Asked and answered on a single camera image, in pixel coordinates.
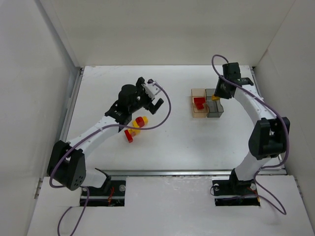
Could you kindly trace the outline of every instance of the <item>white tabletop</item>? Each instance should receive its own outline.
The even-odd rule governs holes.
[[[258,206],[215,206],[210,177],[129,177],[124,207],[88,207],[76,236],[314,236],[292,176],[258,176],[286,208],[281,215],[261,200]],[[53,189],[46,177],[28,236],[55,236],[69,206],[78,206],[80,191]],[[258,192],[277,204],[270,195]],[[71,209],[61,223],[72,232],[82,207]]]
[[[252,79],[248,66],[243,77]],[[231,170],[248,153],[253,124],[235,100],[221,100],[220,118],[192,118],[191,89],[215,88],[218,77],[210,66],[95,66],[86,67],[69,129],[68,140],[94,125],[117,100],[121,87],[139,77],[157,80],[172,102],[169,120],[161,127],[142,131],[128,143],[123,132],[106,140],[89,157],[87,167],[105,170]],[[141,109],[133,115],[147,116],[148,126],[161,122],[165,103],[153,116]],[[275,158],[268,164],[276,164]]]

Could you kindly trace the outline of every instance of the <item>yellow object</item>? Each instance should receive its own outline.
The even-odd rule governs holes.
[[[145,124],[147,124],[148,121],[149,121],[147,117],[142,117],[142,119],[143,119],[143,121],[144,121]]]
[[[132,122],[132,125],[135,128],[140,128],[135,120]],[[130,134],[131,136],[136,136],[137,134],[140,134],[140,131],[141,131],[140,129],[131,129]]]
[[[212,101],[218,101],[218,100],[220,100],[220,98],[215,96],[214,94],[212,94],[211,100]]]

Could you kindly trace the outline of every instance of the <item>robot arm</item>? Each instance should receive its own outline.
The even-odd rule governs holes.
[[[53,179],[72,191],[80,186],[89,186],[106,192],[111,177],[98,169],[86,170],[85,161],[95,148],[122,130],[119,125],[127,125],[131,121],[132,113],[143,107],[155,114],[164,102],[160,98],[156,104],[152,103],[155,96],[160,92],[160,89],[155,86],[156,83],[149,80],[146,84],[144,79],[140,77],[135,86],[124,85],[118,94],[118,100],[100,121],[68,142],[59,140],[55,143],[47,174],[51,176],[57,163],[66,152],[84,140],[80,148],[74,149],[68,158],[61,163]]]
[[[249,78],[241,77],[238,63],[224,64],[223,75],[227,80],[242,86],[258,99],[263,100],[253,82]],[[227,187],[230,190],[230,195],[244,195],[247,194],[247,188],[253,183],[255,173],[271,158],[286,151],[283,126],[271,110],[245,91],[224,82],[222,79],[218,81],[214,96],[225,99],[234,97],[243,106],[254,124],[254,130],[249,139],[250,151],[242,163],[232,170]],[[287,118],[283,119],[289,131],[290,122]]]

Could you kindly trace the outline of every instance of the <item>wire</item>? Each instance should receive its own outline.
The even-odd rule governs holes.
[[[164,95],[165,95],[165,97],[166,97],[166,99],[167,99],[167,101],[168,101],[168,106],[169,106],[168,113],[167,113],[166,117],[164,118],[164,120],[163,120],[160,124],[157,124],[157,125],[155,125],[155,126],[148,127],[148,128],[136,128],[136,127],[131,127],[131,126],[122,125],[122,124],[110,124],[110,125],[106,125],[106,126],[102,127],[101,129],[99,129],[99,130],[93,132],[92,134],[86,136],[84,139],[82,139],[81,141],[79,141],[79,142],[78,142],[77,144],[75,144],[72,148],[70,148],[70,149],[65,153],[65,155],[63,155],[63,157],[59,160],[59,162],[56,164],[56,166],[54,167],[53,171],[52,171],[51,174],[50,174],[49,185],[50,185],[52,188],[64,188],[63,185],[54,185],[54,184],[53,184],[54,175],[55,175],[57,169],[59,168],[59,166],[61,165],[61,163],[66,159],[67,156],[69,156],[69,154],[70,154],[73,150],[75,150],[75,149],[76,149],[78,146],[80,146],[82,143],[84,143],[85,141],[87,141],[88,139],[90,139],[91,137],[93,137],[94,135],[96,135],[97,133],[99,133],[101,130],[106,129],[106,128],[109,128],[109,127],[115,127],[115,126],[118,126],[118,127],[120,127],[120,128],[128,128],[128,129],[151,130],[151,129],[155,129],[155,128],[158,128],[158,127],[160,127],[161,125],[163,125],[163,124],[166,122],[166,120],[169,118],[170,114],[171,114],[172,104],[171,104],[171,100],[170,100],[170,98],[169,98],[167,92],[166,92],[158,83],[155,83],[155,86],[157,86],[157,87],[164,93]],[[75,227],[74,227],[72,233],[70,234],[70,236],[72,236],[72,235],[74,234],[74,232],[76,231],[76,229],[77,229],[77,227],[78,227],[78,225],[79,225],[79,223],[80,223],[80,220],[81,220],[81,218],[82,218],[82,216],[83,216],[83,213],[84,213],[84,211],[85,211],[85,209],[86,209],[86,207],[87,207],[88,201],[89,201],[89,197],[90,197],[89,189],[88,189],[87,187],[83,187],[83,186],[82,186],[82,188],[86,189],[86,191],[87,191],[88,194],[87,194],[87,198],[86,198],[85,204],[84,204],[84,206],[83,206],[81,215],[80,215],[80,217],[79,217],[79,219],[78,219],[78,221],[77,221],[77,223],[76,223],[76,225],[75,225]],[[61,216],[61,218],[60,218],[60,220],[59,220],[58,228],[57,228],[58,236],[61,236],[61,235],[60,235],[60,230],[59,230],[61,221],[62,221],[63,217],[65,216],[65,214],[66,214],[71,208],[72,208],[72,206],[69,207],[69,208],[63,213],[63,215]]]
[[[112,202],[112,197],[113,197],[113,195],[114,195],[114,192],[115,192],[115,189],[114,189],[114,187],[112,187],[111,189],[110,189],[110,195],[109,195],[109,197],[108,197],[108,206],[110,205],[110,203]]]
[[[215,196],[214,193],[211,192],[211,190],[214,191],[213,186],[210,188],[210,194],[211,194],[212,196]]]
[[[270,200],[266,199],[265,197],[258,195],[258,194],[249,194],[249,195],[243,195],[243,196],[236,196],[233,198],[227,198],[229,200],[233,200],[233,199],[242,199],[242,198],[246,198],[246,197],[253,197],[253,196],[257,196],[260,197],[262,199],[264,199],[266,202],[268,202],[270,205],[272,205],[275,209],[277,209],[281,214],[286,215],[286,210],[284,208],[284,206],[282,205],[282,203],[280,202],[280,200],[272,193],[270,192],[267,188],[265,188],[264,186],[262,186],[259,182],[257,182],[257,175],[258,173],[263,170],[263,169],[267,169],[267,168],[276,168],[279,166],[282,166],[288,159],[289,157],[289,151],[290,151],[290,142],[289,142],[289,133],[287,131],[286,125],[284,120],[282,119],[281,115],[275,110],[273,109],[271,106],[269,106],[267,103],[265,103],[264,101],[262,101],[260,98],[256,97],[254,94],[252,94],[251,92],[249,92],[247,89],[227,80],[224,76],[222,76],[216,69],[215,65],[214,65],[214,59],[215,57],[219,57],[219,58],[223,58],[227,63],[228,60],[226,59],[226,57],[219,55],[219,54],[215,54],[213,55],[212,59],[211,59],[211,64],[212,67],[214,69],[214,71],[216,72],[216,74],[220,77],[220,79],[222,79],[224,82],[237,87],[238,89],[248,93],[251,97],[253,97],[257,102],[259,102],[260,104],[262,104],[263,106],[267,107],[269,110],[271,110],[276,116],[277,118],[280,120],[282,126],[283,126],[283,131],[284,131],[284,135],[285,135],[285,144],[286,144],[286,152],[285,152],[285,156],[283,158],[283,161],[281,163],[279,163],[278,165],[274,165],[274,166],[263,166],[261,167],[255,174],[254,174],[254,181],[256,183],[256,185],[260,186],[263,190],[265,190],[267,193],[269,193],[281,206],[282,210],[280,210],[276,205],[274,205]]]
[[[256,190],[252,190],[251,188],[247,187],[247,189],[251,192],[253,192],[254,194],[258,194]]]
[[[77,221],[77,223],[76,223],[76,225],[75,225],[75,227],[74,227],[72,233],[70,234],[70,236],[72,236],[72,235],[74,234],[74,232],[76,231],[76,229],[77,229],[77,227],[78,227],[78,225],[79,225],[79,223],[80,223],[80,221],[81,221],[81,218],[82,218],[82,216],[83,216],[83,213],[84,213],[84,211],[85,211],[85,209],[86,209],[86,207],[87,207],[87,205],[88,205],[88,201],[89,201],[89,197],[90,197],[89,188],[88,188],[88,187],[82,187],[82,189],[85,189],[85,190],[87,191],[87,199],[86,199],[86,201],[85,201],[85,203],[84,203],[84,206],[83,206],[82,212],[81,212],[81,214],[80,214],[80,217],[79,217],[79,219],[78,219],[78,221]],[[70,206],[70,207],[63,213],[63,215],[60,217],[60,220],[59,220],[58,226],[57,226],[57,234],[58,234],[58,236],[61,236],[61,234],[60,234],[60,224],[61,224],[61,221],[63,220],[64,216],[67,214],[67,212],[68,212],[71,208],[73,208],[73,207]]]

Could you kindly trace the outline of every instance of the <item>black mount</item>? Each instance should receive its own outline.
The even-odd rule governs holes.
[[[107,188],[104,191],[100,191],[99,188],[89,187],[90,197],[88,201],[88,207],[123,207],[125,205],[125,190],[121,190],[120,186],[123,185],[126,188],[125,179],[115,179],[111,180],[107,184]],[[108,197],[111,195],[111,190],[113,192],[113,198],[111,204],[108,202]],[[82,191],[80,206],[84,206],[87,192]]]
[[[68,143],[61,140],[55,143],[47,168],[49,176],[56,164],[70,148],[71,146]],[[80,187],[86,177],[85,157],[81,149],[73,150],[70,157],[70,160],[65,159],[61,163],[54,175],[54,180],[73,191]]]
[[[105,116],[114,118],[119,124],[127,125],[131,121],[132,113],[138,111],[142,107],[149,110],[152,114],[155,114],[164,101],[160,98],[154,105],[152,103],[153,98],[149,97],[143,87],[144,84],[145,80],[140,77],[136,86],[124,85],[118,94],[118,100],[105,113]],[[55,143],[47,168],[47,174],[49,176],[56,164],[70,149],[71,146],[61,140]],[[100,194],[108,191],[111,180],[109,175],[104,172],[102,173],[107,177],[103,186],[98,189],[91,187],[93,191],[98,191]],[[75,149],[70,153],[69,159],[66,158],[61,163],[54,175],[54,180],[73,191],[81,186],[85,177],[86,167],[84,153],[81,149]]]
[[[240,67],[237,62],[224,64],[222,67],[223,67],[223,76],[227,80],[239,86],[254,85],[253,82],[249,78],[241,77]],[[214,95],[220,98],[230,99],[234,97],[235,90],[236,90],[235,86],[228,84],[227,82],[223,81],[219,77],[219,81],[218,81],[217,88]]]
[[[290,121],[287,117],[282,117],[287,132],[290,129]],[[248,146],[251,154],[257,160],[267,157],[277,157],[286,150],[285,134],[283,126],[278,118],[262,118],[256,122]]]
[[[114,118],[119,124],[127,125],[131,121],[132,113],[142,107],[154,115],[164,101],[160,98],[154,105],[152,103],[153,99],[149,97],[143,87],[144,84],[145,80],[140,77],[136,86],[124,85],[118,94],[118,100],[105,113],[105,116]]]
[[[214,196],[231,196],[231,195],[250,195],[254,192],[250,189],[251,184],[254,183],[254,180],[249,181],[239,181],[237,179],[235,169],[232,170],[229,179],[218,179],[213,180],[213,193]],[[248,199],[236,199],[236,200],[227,200],[225,198],[216,198],[216,206],[260,206],[259,200],[257,197],[248,198]]]

